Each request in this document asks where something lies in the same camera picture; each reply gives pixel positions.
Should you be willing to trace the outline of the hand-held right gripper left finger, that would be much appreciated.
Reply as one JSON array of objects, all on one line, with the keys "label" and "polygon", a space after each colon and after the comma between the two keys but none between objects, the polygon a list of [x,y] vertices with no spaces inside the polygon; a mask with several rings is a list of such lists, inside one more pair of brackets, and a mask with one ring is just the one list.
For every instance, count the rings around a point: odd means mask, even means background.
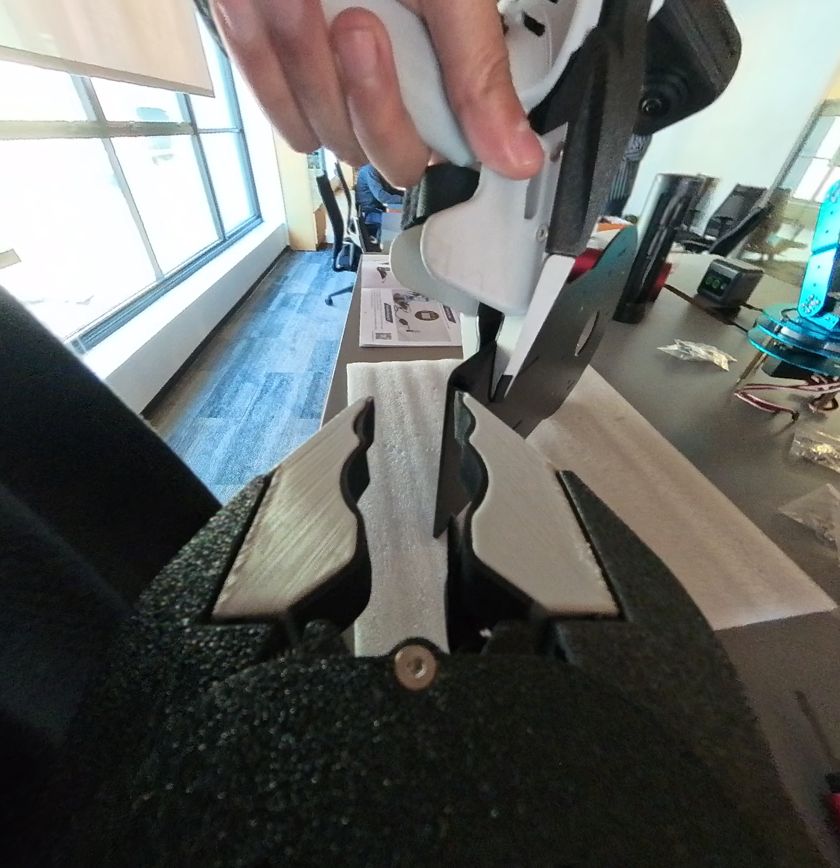
[{"label": "hand-held right gripper left finger", "polygon": [[355,621],[371,598],[359,499],[370,483],[374,400],[342,410],[273,471],[214,621]]}]

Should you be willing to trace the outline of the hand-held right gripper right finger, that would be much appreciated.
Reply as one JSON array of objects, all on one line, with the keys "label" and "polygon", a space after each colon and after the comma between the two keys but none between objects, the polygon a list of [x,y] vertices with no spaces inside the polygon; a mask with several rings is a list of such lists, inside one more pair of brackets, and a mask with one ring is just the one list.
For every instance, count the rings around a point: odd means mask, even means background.
[{"label": "hand-held right gripper right finger", "polygon": [[461,393],[465,600],[480,619],[619,614],[554,466]]}]

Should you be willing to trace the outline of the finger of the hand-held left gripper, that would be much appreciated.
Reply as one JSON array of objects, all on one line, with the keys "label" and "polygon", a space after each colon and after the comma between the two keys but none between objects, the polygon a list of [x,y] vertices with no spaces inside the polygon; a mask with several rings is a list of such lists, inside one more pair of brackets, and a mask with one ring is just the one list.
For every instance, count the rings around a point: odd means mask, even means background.
[{"label": "finger of the hand-held left gripper", "polygon": [[576,265],[575,257],[550,255],[546,258],[534,294],[525,314],[506,315],[500,326],[493,325],[491,375],[481,375],[479,398],[494,398],[504,377],[509,377],[508,392],[515,377],[529,363],[530,352],[553,305],[566,288]]}]

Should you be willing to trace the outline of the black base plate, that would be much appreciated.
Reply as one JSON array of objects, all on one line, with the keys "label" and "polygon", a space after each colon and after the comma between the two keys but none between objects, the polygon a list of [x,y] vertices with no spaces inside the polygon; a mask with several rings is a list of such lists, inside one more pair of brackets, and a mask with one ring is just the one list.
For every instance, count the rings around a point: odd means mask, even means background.
[{"label": "black base plate", "polygon": [[525,439],[552,416],[574,389],[611,321],[634,263],[639,234],[626,224],[610,233],[593,265],[563,283],[559,295],[515,375],[493,384],[496,340],[503,335],[500,311],[479,305],[477,351],[448,377],[432,534],[446,531],[448,519],[468,504],[459,476],[461,446],[456,438],[455,396],[466,392]]}]

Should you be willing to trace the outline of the instruction booklet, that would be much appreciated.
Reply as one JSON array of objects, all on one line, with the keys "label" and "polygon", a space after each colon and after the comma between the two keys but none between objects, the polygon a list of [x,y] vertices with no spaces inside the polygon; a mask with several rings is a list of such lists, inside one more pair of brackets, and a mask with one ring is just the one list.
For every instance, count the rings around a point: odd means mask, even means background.
[{"label": "instruction booklet", "polygon": [[462,347],[459,314],[405,288],[388,255],[363,255],[359,278],[359,347]]}]

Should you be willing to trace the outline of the person's left hand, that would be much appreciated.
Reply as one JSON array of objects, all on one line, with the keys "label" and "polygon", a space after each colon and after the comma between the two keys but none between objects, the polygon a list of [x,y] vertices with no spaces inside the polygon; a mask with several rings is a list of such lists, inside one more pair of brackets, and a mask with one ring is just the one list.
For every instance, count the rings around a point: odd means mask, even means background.
[{"label": "person's left hand", "polygon": [[[543,147],[514,91],[495,2],[404,2],[426,23],[448,101],[481,164],[510,179],[544,165]],[[263,112],[297,152],[323,146],[391,185],[414,186],[432,159],[404,105],[391,41],[371,12],[332,24],[317,1],[211,3],[233,63]]]}]

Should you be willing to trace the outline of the white foam sheet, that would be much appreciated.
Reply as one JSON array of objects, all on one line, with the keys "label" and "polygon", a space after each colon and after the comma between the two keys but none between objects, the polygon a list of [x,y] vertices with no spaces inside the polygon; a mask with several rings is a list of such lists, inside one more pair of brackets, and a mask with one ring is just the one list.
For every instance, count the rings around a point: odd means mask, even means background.
[{"label": "white foam sheet", "polygon": [[[423,638],[446,647],[445,538],[433,536],[448,376],[455,360],[349,363],[349,401],[374,399],[371,482],[359,506],[371,601],[360,656]],[[576,472],[673,571],[715,630],[838,607],[804,570],[592,368],[527,445]]]}]

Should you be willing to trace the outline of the crumpled clear bag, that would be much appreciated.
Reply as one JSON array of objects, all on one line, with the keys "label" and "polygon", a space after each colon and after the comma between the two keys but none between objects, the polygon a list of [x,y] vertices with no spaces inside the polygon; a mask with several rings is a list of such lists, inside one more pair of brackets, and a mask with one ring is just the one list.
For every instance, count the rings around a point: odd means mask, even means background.
[{"label": "crumpled clear bag", "polygon": [[729,371],[737,359],[712,344],[675,339],[672,343],[657,348],[672,358],[689,362],[711,363],[722,371]]}]

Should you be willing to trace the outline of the black office chair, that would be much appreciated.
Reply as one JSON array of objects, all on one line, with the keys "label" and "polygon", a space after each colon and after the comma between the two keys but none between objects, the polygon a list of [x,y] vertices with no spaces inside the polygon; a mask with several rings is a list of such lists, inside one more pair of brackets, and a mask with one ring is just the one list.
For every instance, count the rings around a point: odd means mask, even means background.
[{"label": "black office chair", "polygon": [[790,195],[787,187],[765,189],[737,184],[700,233],[680,230],[675,244],[690,254],[729,255],[765,226],[775,211],[783,209]]},{"label": "black office chair", "polygon": [[335,173],[339,186],[344,194],[346,214],[343,214],[336,193],[330,183],[325,168],[316,176],[317,190],[324,205],[328,218],[333,243],[331,247],[331,270],[337,274],[359,275],[362,256],[366,252],[363,235],[360,231],[359,217],[355,212],[355,202],[343,168],[339,160],[335,161]]}]

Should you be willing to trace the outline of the black device with green display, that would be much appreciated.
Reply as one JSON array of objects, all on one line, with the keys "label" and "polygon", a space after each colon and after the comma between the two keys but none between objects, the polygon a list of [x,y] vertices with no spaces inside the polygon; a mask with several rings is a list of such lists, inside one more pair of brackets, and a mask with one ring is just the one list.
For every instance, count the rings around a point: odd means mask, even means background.
[{"label": "black device with green display", "polygon": [[713,258],[700,279],[696,298],[710,309],[734,314],[745,307],[764,276],[763,269],[727,258]]}]

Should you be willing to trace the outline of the person's black clothing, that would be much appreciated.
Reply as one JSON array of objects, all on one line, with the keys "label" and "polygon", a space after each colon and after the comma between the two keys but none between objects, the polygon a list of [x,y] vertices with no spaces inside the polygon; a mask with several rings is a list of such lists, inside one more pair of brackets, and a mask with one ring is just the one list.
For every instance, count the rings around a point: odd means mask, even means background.
[{"label": "person's black clothing", "polygon": [[0,866],[22,866],[115,629],[220,509],[0,285]]}]

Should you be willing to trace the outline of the pile of small screw bags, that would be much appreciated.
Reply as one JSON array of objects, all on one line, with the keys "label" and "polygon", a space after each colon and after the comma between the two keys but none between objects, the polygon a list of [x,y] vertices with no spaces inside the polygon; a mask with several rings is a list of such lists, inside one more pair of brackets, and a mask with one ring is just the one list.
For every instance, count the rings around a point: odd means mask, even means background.
[{"label": "pile of small screw bags", "polygon": [[[840,476],[840,437],[820,430],[797,434],[791,457]],[[840,566],[840,490],[836,484],[826,483],[798,496],[777,512],[833,548]]]}]

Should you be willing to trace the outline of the large window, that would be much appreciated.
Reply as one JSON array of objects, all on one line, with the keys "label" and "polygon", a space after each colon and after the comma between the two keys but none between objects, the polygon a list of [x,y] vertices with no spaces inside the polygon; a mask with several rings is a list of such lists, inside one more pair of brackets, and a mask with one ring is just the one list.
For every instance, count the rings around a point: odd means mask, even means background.
[{"label": "large window", "polygon": [[95,345],[262,222],[230,63],[213,95],[0,60],[0,284]]}]

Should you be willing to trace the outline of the beige roller blind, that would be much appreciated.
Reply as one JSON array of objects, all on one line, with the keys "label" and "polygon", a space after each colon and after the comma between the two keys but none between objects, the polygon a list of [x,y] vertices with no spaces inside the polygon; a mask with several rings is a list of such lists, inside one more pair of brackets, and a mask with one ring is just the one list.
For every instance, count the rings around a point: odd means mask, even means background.
[{"label": "beige roller blind", "polygon": [[214,94],[190,1],[0,1],[0,60]]}]

